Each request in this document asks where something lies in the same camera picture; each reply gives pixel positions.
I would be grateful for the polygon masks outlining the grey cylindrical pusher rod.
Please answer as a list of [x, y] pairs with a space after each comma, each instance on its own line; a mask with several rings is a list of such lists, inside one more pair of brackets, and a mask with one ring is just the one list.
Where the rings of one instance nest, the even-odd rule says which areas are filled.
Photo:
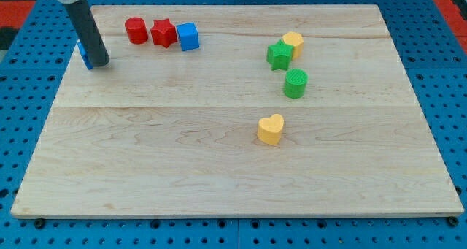
[[109, 54], [104, 45], [101, 34], [94, 20], [87, 0], [78, 0], [71, 4], [64, 4], [69, 19], [77, 33], [88, 61], [93, 67], [106, 66]]

